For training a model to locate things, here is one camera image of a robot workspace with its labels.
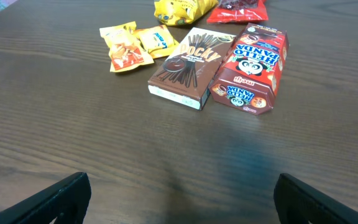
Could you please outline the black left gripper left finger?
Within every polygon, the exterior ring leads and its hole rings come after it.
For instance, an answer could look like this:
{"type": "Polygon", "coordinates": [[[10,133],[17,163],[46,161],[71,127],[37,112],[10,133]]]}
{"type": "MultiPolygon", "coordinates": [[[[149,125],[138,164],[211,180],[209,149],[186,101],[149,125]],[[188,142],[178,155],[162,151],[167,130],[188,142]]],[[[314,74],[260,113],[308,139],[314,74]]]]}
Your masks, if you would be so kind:
{"type": "Polygon", "coordinates": [[[91,198],[87,173],[76,172],[0,212],[0,224],[82,224],[91,198]]]}

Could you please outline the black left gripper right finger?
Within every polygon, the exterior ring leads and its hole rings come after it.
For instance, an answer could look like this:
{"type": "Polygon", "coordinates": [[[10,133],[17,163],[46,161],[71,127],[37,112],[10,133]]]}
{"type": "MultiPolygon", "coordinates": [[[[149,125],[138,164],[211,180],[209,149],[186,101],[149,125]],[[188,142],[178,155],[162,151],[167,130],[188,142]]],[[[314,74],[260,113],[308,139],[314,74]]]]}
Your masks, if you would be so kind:
{"type": "Polygon", "coordinates": [[[358,212],[302,182],[281,173],[273,199],[281,224],[358,224],[358,212]]]}

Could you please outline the brown Pocky box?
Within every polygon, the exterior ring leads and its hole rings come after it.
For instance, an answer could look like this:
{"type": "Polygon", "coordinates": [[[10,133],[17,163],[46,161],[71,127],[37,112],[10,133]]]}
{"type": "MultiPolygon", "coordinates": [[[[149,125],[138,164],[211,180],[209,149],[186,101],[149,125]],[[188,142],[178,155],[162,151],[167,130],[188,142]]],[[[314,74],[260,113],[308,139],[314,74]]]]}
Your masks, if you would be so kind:
{"type": "Polygon", "coordinates": [[[202,110],[209,85],[234,38],[231,34],[192,28],[148,80],[149,92],[202,110]]]}

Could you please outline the red Hacks candy bag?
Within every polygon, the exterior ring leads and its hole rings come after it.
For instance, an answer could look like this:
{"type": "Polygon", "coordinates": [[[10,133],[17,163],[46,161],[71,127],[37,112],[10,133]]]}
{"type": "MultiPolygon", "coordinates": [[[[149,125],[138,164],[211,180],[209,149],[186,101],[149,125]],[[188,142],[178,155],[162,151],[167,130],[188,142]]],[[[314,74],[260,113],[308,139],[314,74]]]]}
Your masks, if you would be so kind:
{"type": "Polygon", "coordinates": [[[208,23],[267,21],[264,0],[221,0],[207,18],[208,23]]]}

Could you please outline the yellow snack bag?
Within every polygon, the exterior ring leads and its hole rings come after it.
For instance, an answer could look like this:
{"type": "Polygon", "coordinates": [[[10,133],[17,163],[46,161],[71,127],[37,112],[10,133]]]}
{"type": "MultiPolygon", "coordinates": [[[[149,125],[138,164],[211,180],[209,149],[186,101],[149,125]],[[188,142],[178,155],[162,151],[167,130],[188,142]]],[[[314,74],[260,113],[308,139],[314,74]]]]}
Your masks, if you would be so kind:
{"type": "Polygon", "coordinates": [[[192,24],[218,2],[218,0],[159,0],[154,2],[154,16],[167,26],[192,24]]]}

